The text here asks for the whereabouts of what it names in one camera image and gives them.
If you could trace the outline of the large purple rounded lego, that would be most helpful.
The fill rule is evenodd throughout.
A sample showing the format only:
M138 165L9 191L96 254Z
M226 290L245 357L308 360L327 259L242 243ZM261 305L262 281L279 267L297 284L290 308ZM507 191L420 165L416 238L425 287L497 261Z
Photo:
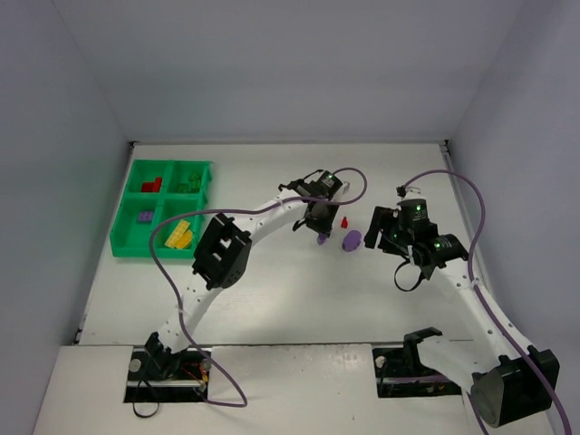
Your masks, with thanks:
M342 250L344 252L353 252L357 250L362 243L362 233L359 230L349 231L343 238Z

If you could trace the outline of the yellow curved lego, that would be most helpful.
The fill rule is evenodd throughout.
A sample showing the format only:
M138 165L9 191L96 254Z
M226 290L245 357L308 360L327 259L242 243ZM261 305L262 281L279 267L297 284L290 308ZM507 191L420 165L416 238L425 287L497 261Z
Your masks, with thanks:
M175 243L175 248L180 249L180 250L188 249L192 243L192 239L193 239L193 232L190 229L188 229L177 240L177 242Z

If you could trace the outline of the long yellow lego plate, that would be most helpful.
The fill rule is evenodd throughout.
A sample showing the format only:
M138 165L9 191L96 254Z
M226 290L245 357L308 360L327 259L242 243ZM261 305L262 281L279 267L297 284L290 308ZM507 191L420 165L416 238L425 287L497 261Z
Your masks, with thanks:
M178 224L174 227L168 238L166 239L164 246L169 248L175 248L178 241L184 236L184 234L189 229L190 223L187 220L181 219Z

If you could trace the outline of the red lego block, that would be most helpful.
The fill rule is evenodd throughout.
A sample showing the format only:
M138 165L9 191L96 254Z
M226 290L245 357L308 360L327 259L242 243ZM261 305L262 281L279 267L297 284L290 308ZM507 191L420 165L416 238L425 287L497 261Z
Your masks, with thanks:
M162 186L162 177L156 177L153 181L152 192L159 193Z

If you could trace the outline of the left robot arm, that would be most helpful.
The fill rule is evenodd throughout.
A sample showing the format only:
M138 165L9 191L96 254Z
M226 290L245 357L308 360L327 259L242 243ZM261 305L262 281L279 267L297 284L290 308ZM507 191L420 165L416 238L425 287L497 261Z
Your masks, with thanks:
M150 335L145 350L155 369L168 376L190 346L187 334L199 324L217 296L246 272L250 251L265 237L289 224L305 226L328 237L338 202L350 184L330 171L314 181L294 180L278 194L247 213L222 211L208 223L194 252L192 281L177 292L176 313Z

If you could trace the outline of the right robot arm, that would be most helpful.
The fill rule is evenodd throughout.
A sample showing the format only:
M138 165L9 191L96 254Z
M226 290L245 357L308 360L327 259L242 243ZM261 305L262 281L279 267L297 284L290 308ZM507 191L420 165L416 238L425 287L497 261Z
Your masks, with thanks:
M364 244L418 267L419 280L442 292L475 344L475 351L467 351L435 327L407 333L403 349L412 371L432 369L457 384L493 428L552 406L557 358L549 350L539 351L469 275L468 250L456 236L439 232L424 198L404 199L396 208L376 207Z

